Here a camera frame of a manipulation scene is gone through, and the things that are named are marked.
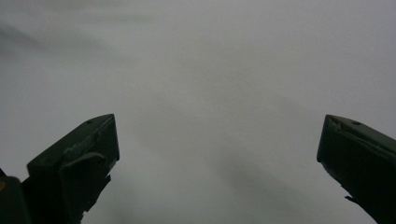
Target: dark object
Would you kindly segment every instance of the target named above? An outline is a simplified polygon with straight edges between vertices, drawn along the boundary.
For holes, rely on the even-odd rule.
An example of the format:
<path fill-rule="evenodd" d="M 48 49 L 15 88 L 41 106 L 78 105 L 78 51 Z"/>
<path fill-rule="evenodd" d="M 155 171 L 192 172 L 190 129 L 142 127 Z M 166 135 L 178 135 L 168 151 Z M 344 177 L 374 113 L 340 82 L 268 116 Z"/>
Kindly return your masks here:
<path fill-rule="evenodd" d="M 357 121 L 327 115 L 318 161 L 377 223 L 396 223 L 395 140 Z"/>
<path fill-rule="evenodd" d="M 80 223 L 119 159 L 114 115 L 82 123 L 27 164 L 22 184 L 0 171 L 0 223 Z"/>

